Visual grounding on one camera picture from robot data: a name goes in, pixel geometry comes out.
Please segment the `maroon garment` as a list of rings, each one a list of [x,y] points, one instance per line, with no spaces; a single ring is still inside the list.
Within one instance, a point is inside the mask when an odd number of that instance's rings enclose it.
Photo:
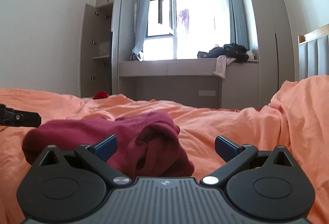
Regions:
[[[71,150],[82,144],[94,145],[115,135],[117,151],[107,165],[131,179],[141,177],[190,177],[194,165],[178,141],[180,128],[164,112],[144,113],[114,121],[105,118],[53,120],[30,130],[22,149],[29,164],[48,145]]]

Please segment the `dark clothes pile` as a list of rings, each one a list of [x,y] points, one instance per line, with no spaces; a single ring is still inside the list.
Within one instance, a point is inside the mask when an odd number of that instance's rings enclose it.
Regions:
[[[245,46],[236,43],[225,44],[223,47],[217,46],[209,52],[199,51],[197,53],[198,58],[217,58],[221,55],[228,58],[235,58],[235,62],[237,63],[245,63],[249,59]]]

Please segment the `red object behind bed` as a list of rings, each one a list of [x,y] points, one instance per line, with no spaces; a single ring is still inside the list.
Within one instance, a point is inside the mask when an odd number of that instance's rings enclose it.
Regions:
[[[93,99],[106,99],[107,97],[109,97],[107,92],[99,91],[96,95],[94,95]]]

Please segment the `orange bed sheet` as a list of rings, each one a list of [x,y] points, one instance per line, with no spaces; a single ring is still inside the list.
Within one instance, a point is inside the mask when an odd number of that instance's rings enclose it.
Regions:
[[[316,191],[308,215],[312,223],[328,223],[328,76],[284,82],[261,109],[194,108],[173,101],[133,101],[126,96],[81,99],[45,91],[1,89],[1,103],[9,108],[37,112],[44,122],[54,119],[120,117],[167,112],[179,126],[179,141],[194,164],[193,176],[202,176],[223,164],[214,140],[232,141],[271,150],[284,145],[302,167]]]

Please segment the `white cloth on sill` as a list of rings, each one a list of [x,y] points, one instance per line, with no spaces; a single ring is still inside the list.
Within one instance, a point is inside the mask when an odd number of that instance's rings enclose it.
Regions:
[[[216,59],[216,66],[214,75],[222,79],[226,78],[226,67],[231,63],[235,62],[236,58],[231,58],[226,55],[220,55]]]

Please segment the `open grey wardrobe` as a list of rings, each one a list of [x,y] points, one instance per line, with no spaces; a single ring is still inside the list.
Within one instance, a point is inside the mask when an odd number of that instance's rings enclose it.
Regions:
[[[112,94],[113,51],[118,45],[121,0],[85,5],[80,47],[80,95]]]

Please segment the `right blue curtain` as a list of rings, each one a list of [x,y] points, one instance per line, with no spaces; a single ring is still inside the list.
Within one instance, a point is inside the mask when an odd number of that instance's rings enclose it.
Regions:
[[[228,0],[230,15],[230,42],[250,49],[243,0]]]

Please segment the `blue curtain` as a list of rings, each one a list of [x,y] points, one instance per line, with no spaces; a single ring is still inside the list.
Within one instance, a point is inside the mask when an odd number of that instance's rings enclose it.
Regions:
[[[148,12],[150,0],[137,0],[135,43],[131,53],[131,61],[140,61],[147,32]]]
[[[243,0],[228,0],[230,15],[230,42],[250,49]]]

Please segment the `tall grey closet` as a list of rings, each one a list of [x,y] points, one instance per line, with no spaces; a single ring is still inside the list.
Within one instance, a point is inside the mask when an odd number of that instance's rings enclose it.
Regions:
[[[291,27],[284,0],[245,0],[250,46],[259,62],[258,106],[267,105],[288,80],[294,80]]]

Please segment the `padded grey headboard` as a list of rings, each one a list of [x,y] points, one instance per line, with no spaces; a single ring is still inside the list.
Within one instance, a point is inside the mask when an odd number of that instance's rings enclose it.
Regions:
[[[298,36],[299,73],[298,79],[311,76],[328,75],[329,24]]]

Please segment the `purple hanging garment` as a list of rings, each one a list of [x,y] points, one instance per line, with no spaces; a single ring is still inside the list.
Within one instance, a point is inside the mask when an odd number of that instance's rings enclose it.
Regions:
[[[189,22],[190,22],[190,13],[188,9],[184,9],[180,11],[178,18],[181,22],[181,25],[185,28],[185,30],[189,31]]]

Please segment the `left blue curtain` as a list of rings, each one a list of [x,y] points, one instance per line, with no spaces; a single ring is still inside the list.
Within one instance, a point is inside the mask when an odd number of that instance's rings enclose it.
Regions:
[[[131,61],[140,61],[147,32],[148,12],[150,0],[137,0],[135,43],[131,53]]]

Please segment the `window frame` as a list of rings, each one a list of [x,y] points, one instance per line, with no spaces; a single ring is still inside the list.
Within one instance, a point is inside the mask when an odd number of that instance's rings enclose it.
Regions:
[[[141,59],[195,59],[231,42],[228,0],[150,0]]]

